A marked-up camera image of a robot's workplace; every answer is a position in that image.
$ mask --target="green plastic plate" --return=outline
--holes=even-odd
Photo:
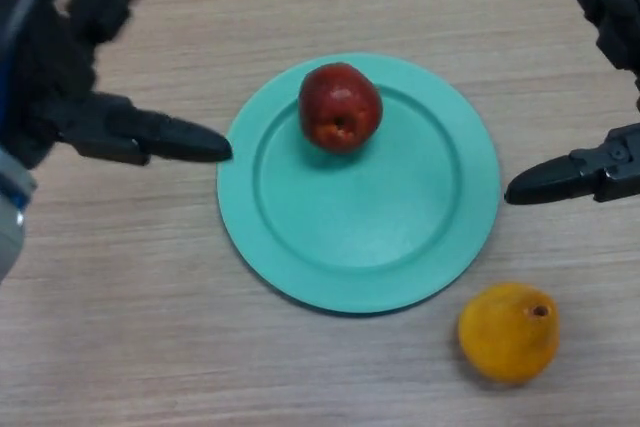
[[[302,135],[304,76],[347,62],[378,87],[384,114],[348,157]],[[218,200],[237,250],[277,290],[310,306],[373,314],[418,303],[473,262],[493,226],[500,171],[481,118],[414,64],[352,53],[297,65],[247,102],[218,166]]]

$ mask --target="plate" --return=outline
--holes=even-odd
[[[346,157],[312,146],[298,121],[302,80],[331,62],[360,70],[383,99],[378,131]],[[318,309],[374,314],[427,299],[469,267],[495,221],[500,171],[480,116],[405,60],[297,65],[249,99],[228,138],[218,201],[232,242],[268,284]]]

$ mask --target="robotic hand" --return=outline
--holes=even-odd
[[[0,0],[0,282],[22,250],[30,171],[56,142],[94,159],[147,165],[151,156],[191,162],[232,157],[203,126],[94,92],[96,49],[114,40],[133,0]]]
[[[611,64],[636,76],[640,90],[640,0],[577,0],[598,29],[597,47]],[[636,105],[640,109],[640,100]],[[530,168],[511,181],[507,203],[543,204],[593,195],[607,202],[640,194],[640,124],[609,131],[592,149]]]

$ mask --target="apple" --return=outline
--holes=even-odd
[[[347,154],[362,147],[382,121],[375,85],[353,66],[337,62],[311,71],[302,81],[298,112],[304,136],[317,147]]]

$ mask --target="table surface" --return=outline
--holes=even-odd
[[[575,0],[143,0],[100,55],[100,88],[226,132],[310,57],[376,51],[449,80],[480,112],[503,184],[636,122],[633,77]],[[583,427],[640,418],[640,201],[501,206],[473,266],[411,310],[335,318],[248,271],[216,169],[93,162],[36,172],[28,242],[0,290],[0,424],[122,427]],[[457,313],[493,282],[557,300],[551,367],[519,389],[470,375]]]

